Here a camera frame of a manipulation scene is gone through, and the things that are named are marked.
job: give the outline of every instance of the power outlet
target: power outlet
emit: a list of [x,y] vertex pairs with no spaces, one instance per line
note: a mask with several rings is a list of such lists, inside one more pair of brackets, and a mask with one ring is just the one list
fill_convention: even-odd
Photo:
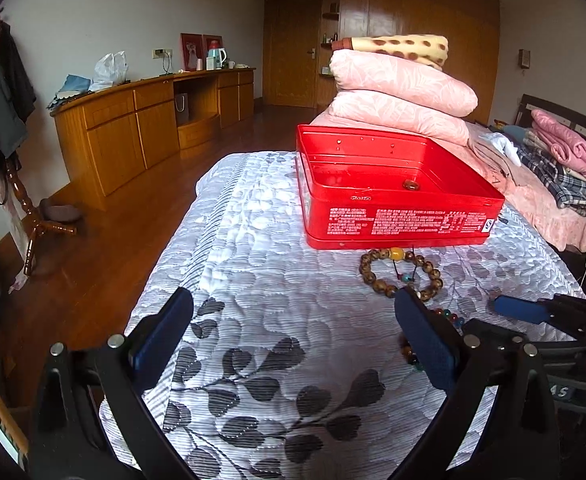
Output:
[[153,49],[153,59],[159,59],[164,56],[172,57],[172,48]]

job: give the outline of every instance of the white quilted bedspread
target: white quilted bedspread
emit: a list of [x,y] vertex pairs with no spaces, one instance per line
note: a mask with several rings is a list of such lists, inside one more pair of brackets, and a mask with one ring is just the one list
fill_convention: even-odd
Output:
[[[159,311],[177,286],[193,293],[191,326],[144,396],[157,423],[200,478],[386,479],[444,393],[406,364],[393,300],[358,275],[362,251],[306,244],[294,153],[229,155],[197,190],[126,329]],[[532,340],[567,338],[491,311],[499,294],[583,296],[508,204],[484,245],[418,252],[444,280],[429,308]],[[392,281],[390,261],[374,267]],[[487,390],[454,464],[470,456],[493,399]],[[119,459],[135,465],[106,402],[100,418]]]

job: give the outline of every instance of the blue gripper pad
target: blue gripper pad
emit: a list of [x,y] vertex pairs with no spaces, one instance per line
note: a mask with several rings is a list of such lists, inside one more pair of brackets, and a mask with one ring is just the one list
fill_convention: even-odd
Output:
[[455,387],[455,355],[428,320],[428,310],[407,287],[395,293],[395,318],[424,367],[430,383],[446,393]]
[[510,296],[498,296],[495,299],[495,312],[534,324],[550,319],[545,306],[535,301],[519,300]]
[[192,318],[193,297],[180,287],[157,314],[146,316],[131,332],[128,362],[139,395],[157,385]]

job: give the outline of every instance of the pink blanket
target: pink blanket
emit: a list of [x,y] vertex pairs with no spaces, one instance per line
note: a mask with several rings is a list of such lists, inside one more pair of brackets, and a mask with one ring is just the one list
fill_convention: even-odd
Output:
[[328,113],[353,121],[447,140],[460,146],[465,146],[468,142],[468,127],[463,120],[381,92],[343,90],[329,105]]
[[[328,110],[316,117],[313,124],[388,132],[400,131],[387,126],[335,117],[330,115]],[[467,125],[472,136],[486,131],[476,124],[467,123]],[[459,146],[445,140],[436,140],[436,143],[463,160],[484,179],[492,183],[548,243],[553,244],[560,251],[563,251],[566,245],[574,246],[583,252],[586,251],[586,218],[581,217],[575,211],[559,209],[553,195],[528,168],[524,166],[514,168],[513,171],[518,172],[517,180],[521,184],[516,186],[511,179],[504,178],[501,173],[492,170],[479,160],[467,146]]]
[[551,155],[567,168],[586,177],[586,140],[543,110],[533,110],[533,130],[551,150]]
[[477,107],[477,95],[468,85],[408,59],[338,50],[330,70],[342,90],[383,92],[455,117],[464,117]]

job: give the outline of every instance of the electric kettle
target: electric kettle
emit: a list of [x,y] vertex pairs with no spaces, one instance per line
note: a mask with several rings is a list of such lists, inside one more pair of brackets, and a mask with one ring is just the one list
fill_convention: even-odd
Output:
[[223,63],[226,61],[228,56],[226,55],[226,50],[219,46],[219,42],[217,40],[213,40],[210,43],[210,49],[208,51],[208,57],[215,58],[215,68],[221,68]]

